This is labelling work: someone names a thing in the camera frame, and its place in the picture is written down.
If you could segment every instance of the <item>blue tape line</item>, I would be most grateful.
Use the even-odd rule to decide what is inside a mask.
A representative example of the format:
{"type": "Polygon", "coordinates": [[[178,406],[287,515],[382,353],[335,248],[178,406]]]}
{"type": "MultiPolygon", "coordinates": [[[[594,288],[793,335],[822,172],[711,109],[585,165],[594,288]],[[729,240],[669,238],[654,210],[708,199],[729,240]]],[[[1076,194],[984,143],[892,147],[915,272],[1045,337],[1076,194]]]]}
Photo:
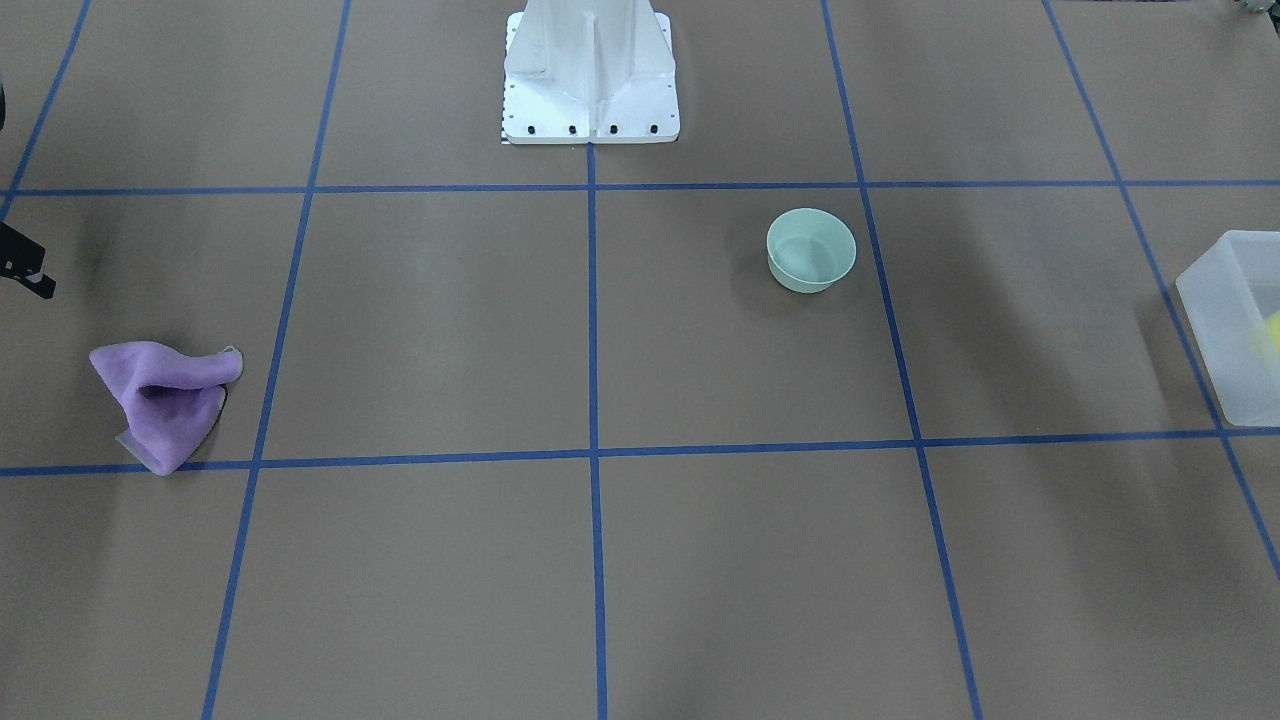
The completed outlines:
{"type": "Polygon", "coordinates": [[[582,192],[585,184],[321,184],[321,195],[358,195],[379,192],[582,192]]]}
{"type": "Polygon", "coordinates": [[[955,187],[1115,187],[1115,181],[872,181],[870,190],[914,190],[955,187]]]}
{"type": "Polygon", "coordinates": [[[608,628],[604,609],[604,520],[600,509],[599,266],[596,263],[595,145],[586,145],[588,423],[591,457],[591,557],[595,578],[595,711],[609,716],[608,628]]]}
{"type": "Polygon", "coordinates": [[[305,468],[376,468],[381,465],[448,465],[466,462],[518,462],[535,460],[581,460],[589,450],[527,450],[512,452],[444,452],[438,455],[371,455],[361,457],[302,457],[262,460],[264,470],[305,468]]]}
{"type": "MultiPolygon", "coordinates": [[[[700,182],[700,183],[596,183],[596,192],[666,192],[698,190],[946,190],[982,187],[1117,187],[1116,181],[867,181],[858,182],[700,182]]],[[[1129,187],[1276,187],[1280,179],[1162,179],[1124,181],[1129,187]]],[[[306,186],[227,186],[227,187],[61,187],[5,191],[17,197],[110,197],[164,195],[303,195],[306,186]]],[[[586,184],[317,184],[316,195],[365,193],[448,193],[448,192],[585,192],[586,184]]]]}
{"type": "Polygon", "coordinates": [[[218,619],[218,638],[214,641],[214,659],[209,666],[209,684],[205,687],[205,703],[201,720],[212,720],[214,702],[218,700],[218,682],[223,676],[223,659],[227,656],[227,638],[230,634],[232,612],[236,609],[236,591],[239,588],[239,571],[244,561],[244,541],[248,538],[248,523],[253,514],[253,496],[257,493],[257,468],[248,473],[244,483],[244,500],[241,502],[239,524],[236,527],[236,547],[232,550],[232,566],[227,575],[227,592],[223,594],[223,612],[218,619]]]}
{"type": "Polygon", "coordinates": [[[1129,187],[1275,187],[1280,186],[1280,179],[1125,179],[1124,184],[1129,187]]]}
{"type": "Polygon", "coordinates": [[[600,502],[600,459],[591,456],[591,557],[595,578],[595,715],[609,717],[608,625],[604,611],[604,519],[600,502]]]}
{"type": "Polygon", "coordinates": [[[14,191],[22,184],[23,176],[27,174],[27,165],[31,164],[31,155],[36,150],[36,142],[40,140],[40,133],[45,129],[45,122],[49,119],[49,111],[54,108],[54,99],[58,97],[58,88],[63,86],[63,78],[67,77],[67,67],[72,63],[72,54],[76,53],[76,46],[79,44],[81,31],[84,29],[84,18],[88,17],[88,8],[92,5],[93,0],[84,0],[81,4],[81,12],[76,17],[76,26],[72,28],[72,37],[67,42],[67,50],[63,51],[63,60],[58,64],[58,72],[54,74],[54,82],[49,86],[49,95],[45,96],[45,104],[40,108],[40,115],[36,117],[36,126],[31,128],[31,137],[27,138],[27,146],[22,150],[22,159],[18,161],[18,169],[13,173],[13,181],[9,183],[9,192],[5,195],[4,205],[0,205],[0,220],[9,217],[9,209],[13,208],[13,199],[15,197],[14,191]]]}
{"type": "MultiPolygon", "coordinates": [[[[1233,437],[1276,437],[1280,428],[1236,428],[1226,430],[1233,437]]],[[[567,450],[517,450],[495,452],[444,452],[422,455],[369,455],[351,457],[279,457],[252,460],[223,460],[207,462],[187,462],[178,468],[179,473],[198,470],[251,470],[255,466],[264,470],[315,469],[315,468],[371,468],[381,465],[443,465],[467,462],[524,462],[539,460],[584,460],[589,457],[662,457],[694,455],[762,455],[774,452],[855,452],[874,450],[905,450],[920,445],[923,447],[992,447],[1015,445],[1084,445],[1098,442],[1158,442],[1172,439],[1217,438],[1217,430],[1151,430],[1130,433],[1074,433],[1051,436],[989,436],[989,437],[940,437],[902,439],[865,439],[835,442],[778,442],[744,445],[668,445],[567,448],[567,450]]],[[[147,473],[142,465],[51,465],[26,468],[0,468],[0,478],[28,478],[52,475],[95,475],[147,473]]]]}
{"type": "Polygon", "coordinates": [[[246,186],[246,187],[88,187],[59,190],[18,190],[17,197],[152,197],[164,195],[302,195],[302,186],[246,186]]]}
{"type": "Polygon", "coordinates": [[[1055,436],[996,436],[925,438],[925,447],[984,447],[998,445],[1080,445],[1089,442],[1137,442],[1216,438],[1217,430],[1155,430],[1144,433],[1071,433],[1055,436]]]}
{"type": "Polygon", "coordinates": [[[850,450],[892,450],[914,447],[911,439],[868,439],[849,442],[777,442],[753,445],[669,445],[652,447],[605,447],[600,457],[657,457],[681,455],[759,455],[769,452],[836,452],[850,450]]]}
{"type": "Polygon", "coordinates": [[[1231,437],[1274,437],[1280,436],[1280,428],[1228,428],[1231,437]]]}
{"type": "Polygon", "coordinates": [[[911,378],[906,368],[906,356],[902,352],[902,340],[899,334],[897,318],[893,313],[893,299],[890,293],[888,275],[884,272],[884,259],[881,254],[879,237],[876,231],[876,214],[872,210],[870,193],[867,190],[867,174],[863,169],[861,150],[858,145],[858,132],[854,126],[854,113],[849,104],[849,91],[845,83],[844,68],[840,63],[840,50],[836,45],[836,31],[831,22],[831,6],[827,0],[822,1],[823,23],[827,27],[827,45],[831,49],[831,65],[836,73],[836,87],[840,91],[840,105],[845,113],[845,128],[849,132],[849,147],[854,156],[854,169],[858,174],[859,192],[863,200],[863,213],[867,219],[867,234],[870,240],[872,255],[876,259],[876,274],[881,283],[881,297],[884,302],[884,314],[888,319],[890,337],[893,342],[893,356],[897,360],[899,378],[902,383],[902,398],[906,402],[908,420],[911,425],[911,438],[915,442],[915,457],[920,465],[920,480],[924,486],[924,497],[929,507],[929,521],[933,525],[933,541],[937,546],[938,564],[942,570],[942,582],[947,591],[947,603],[951,607],[951,621],[956,634],[956,647],[960,653],[960,664],[964,669],[965,685],[969,691],[969,706],[974,720],[982,720],[982,700],[978,694],[978,680],[973,669],[973,660],[969,655],[969,641],[964,626],[964,615],[960,611],[960,597],[956,593],[955,578],[951,574],[951,559],[947,552],[946,537],[942,532],[942,516],[938,512],[937,498],[933,493],[933,480],[929,473],[929,461],[920,442],[920,421],[915,409],[915,396],[911,392],[911,378]]]}
{"type": "MultiPolygon", "coordinates": [[[[175,471],[247,470],[248,460],[215,460],[205,462],[183,462],[175,471]]],[[[0,478],[47,478],[58,475],[129,475],[150,473],[141,464],[111,465],[50,465],[37,468],[0,468],[0,478]]]]}
{"type": "Polygon", "coordinates": [[[266,432],[271,420],[271,402],[275,398],[275,384],[280,373],[280,360],[284,354],[285,334],[289,329],[289,314],[293,310],[293,293],[297,288],[298,266],[302,263],[302,247],[306,241],[307,223],[311,218],[311,202],[315,197],[316,178],[320,174],[320,158],[324,154],[325,135],[329,128],[329,110],[333,105],[334,88],[338,85],[338,68],[342,65],[342,50],[347,38],[347,22],[351,18],[351,0],[343,0],[342,18],[338,20],[338,37],[334,41],[333,60],[329,65],[329,82],[325,86],[324,104],[320,108],[320,126],[316,129],[315,149],[311,154],[311,170],[307,174],[307,191],[302,197],[302,213],[298,218],[298,232],[293,241],[293,256],[289,261],[289,279],[284,288],[284,301],[280,306],[280,320],[275,333],[275,347],[271,352],[271,366],[266,378],[266,391],[262,393],[262,414],[259,418],[257,438],[253,443],[253,468],[244,484],[244,502],[241,507],[241,521],[236,532],[236,550],[232,552],[232,566],[227,578],[227,596],[223,600],[223,615],[218,623],[218,639],[214,644],[214,659],[209,670],[209,685],[205,691],[204,720],[212,720],[214,705],[218,700],[218,683],[221,678],[223,657],[227,652],[227,638],[230,633],[232,612],[236,606],[236,589],[239,584],[241,565],[244,559],[244,543],[248,539],[250,521],[253,515],[253,498],[257,492],[257,478],[266,447],[266,432]]]}
{"type": "Polygon", "coordinates": [[[1253,519],[1253,525],[1257,528],[1258,537],[1262,539],[1262,546],[1266,550],[1267,559],[1271,561],[1271,569],[1275,571],[1276,579],[1280,579],[1280,553],[1276,552],[1275,542],[1271,539],[1271,533],[1267,530],[1266,521],[1258,511],[1253,491],[1249,488],[1249,482],[1244,477],[1244,470],[1240,468],[1239,460],[1235,456],[1235,448],[1231,447],[1231,433],[1226,432],[1226,428],[1222,425],[1222,419],[1219,416],[1217,406],[1213,404],[1213,395],[1210,392],[1204,374],[1201,372],[1199,363],[1196,360],[1196,354],[1192,351],[1187,329],[1183,327],[1183,322],[1178,316],[1178,309],[1174,306],[1172,296],[1169,292],[1169,284],[1165,282],[1164,273],[1160,270],[1160,264],[1156,261],[1156,255],[1147,238],[1147,232],[1143,229],[1142,220],[1138,218],[1138,210],[1134,208],[1133,199],[1129,196],[1129,188],[1126,184],[1132,183],[1126,183],[1124,176],[1120,173],[1120,165],[1116,163],[1115,155],[1111,152],[1111,143],[1107,142],[1106,133],[1102,132],[1102,123],[1098,120],[1098,114],[1093,108],[1093,101],[1089,99],[1089,94],[1084,88],[1084,79],[1080,77],[1080,70],[1076,67],[1075,58],[1071,55],[1071,49],[1066,42],[1066,35],[1062,33],[1062,26],[1057,22],[1057,15],[1053,13],[1052,4],[1050,0],[1041,0],[1041,5],[1044,8],[1044,14],[1048,17],[1048,22],[1053,27],[1053,35],[1057,36],[1059,47],[1061,47],[1062,56],[1066,59],[1068,68],[1071,70],[1071,78],[1075,81],[1075,88],[1080,94],[1080,100],[1084,101],[1084,109],[1089,114],[1089,122],[1093,123],[1093,131],[1098,136],[1098,143],[1101,143],[1102,152],[1107,158],[1107,164],[1111,167],[1112,176],[1115,176],[1116,183],[1120,188],[1120,196],[1124,199],[1125,209],[1129,211],[1129,219],[1133,222],[1133,229],[1138,233],[1138,241],[1142,243],[1142,251],[1147,256],[1147,265],[1151,268],[1151,274],[1155,278],[1156,284],[1160,287],[1161,299],[1165,301],[1165,310],[1169,313],[1169,318],[1174,323],[1174,329],[1178,332],[1178,341],[1183,346],[1183,354],[1187,356],[1187,363],[1190,365],[1192,373],[1196,375],[1196,384],[1199,386],[1201,396],[1208,409],[1210,418],[1213,420],[1213,428],[1216,429],[1217,437],[1222,443],[1222,451],[1226,454],[1228,464],[1231,466],[1231,473],[1235,475],[1235,482],[1240,487],[1240,493],[1244,496],[1244,502],[1249,510],[1251,518],[1253,519]]]}

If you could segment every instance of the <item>purple cloth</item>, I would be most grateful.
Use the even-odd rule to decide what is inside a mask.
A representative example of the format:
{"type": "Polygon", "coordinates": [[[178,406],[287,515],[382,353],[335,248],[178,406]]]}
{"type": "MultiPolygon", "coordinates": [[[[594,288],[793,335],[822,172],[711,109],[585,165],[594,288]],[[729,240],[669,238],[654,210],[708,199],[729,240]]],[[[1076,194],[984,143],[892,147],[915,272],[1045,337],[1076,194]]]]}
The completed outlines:
{"type": "Polygon", "coordinates": [[[205,441],[227,400],[221,386],[238,378],[244,366],[234,347],[187,357],[145,341],[99,347],[88,360],[129,423],[115,439],[161,477],[177,470],[205,441]]]}

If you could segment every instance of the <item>table surface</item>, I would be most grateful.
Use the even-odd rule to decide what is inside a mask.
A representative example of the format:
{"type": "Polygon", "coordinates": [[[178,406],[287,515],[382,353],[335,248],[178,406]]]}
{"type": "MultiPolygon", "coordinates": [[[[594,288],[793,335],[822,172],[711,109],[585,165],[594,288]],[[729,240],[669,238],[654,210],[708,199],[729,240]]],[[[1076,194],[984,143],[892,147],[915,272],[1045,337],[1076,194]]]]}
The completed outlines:
{"type": "Polygon", "coordinates": [[[0,6],[0,717],[1276,715],[1280,436],[1174,287],[1280,228],[1265,17],[664,0],[678,142],[515,147],[520,5],[0,6]],[[244,354],[168,479],[129,340],[244,354]]]}

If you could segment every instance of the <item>black object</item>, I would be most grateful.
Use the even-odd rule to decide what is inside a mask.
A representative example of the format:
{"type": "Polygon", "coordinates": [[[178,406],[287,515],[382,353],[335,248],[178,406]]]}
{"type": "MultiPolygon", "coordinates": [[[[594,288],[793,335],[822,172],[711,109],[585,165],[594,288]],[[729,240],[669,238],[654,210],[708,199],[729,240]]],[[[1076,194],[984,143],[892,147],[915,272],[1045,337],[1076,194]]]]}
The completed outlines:
{"type": "Polygon", "coordinates": [[[44,274],[45,249],[20,232],[0,223],[0,278],[13,278],[18,284],[49,300],[58,284],[44,274]]]}

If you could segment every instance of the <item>mint green bowl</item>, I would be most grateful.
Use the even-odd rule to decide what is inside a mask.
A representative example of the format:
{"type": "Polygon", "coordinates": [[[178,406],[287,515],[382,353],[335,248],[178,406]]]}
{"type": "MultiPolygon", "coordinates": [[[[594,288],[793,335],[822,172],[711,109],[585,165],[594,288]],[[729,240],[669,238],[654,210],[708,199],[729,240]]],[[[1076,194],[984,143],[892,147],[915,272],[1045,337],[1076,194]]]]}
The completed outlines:
{"type": "Polygon", "coordinates": [[[849,274],[858,242],[840,218],[813,208],[778,215],[765,237],[769,272],[782,287],[818,292],[849,274]]]}

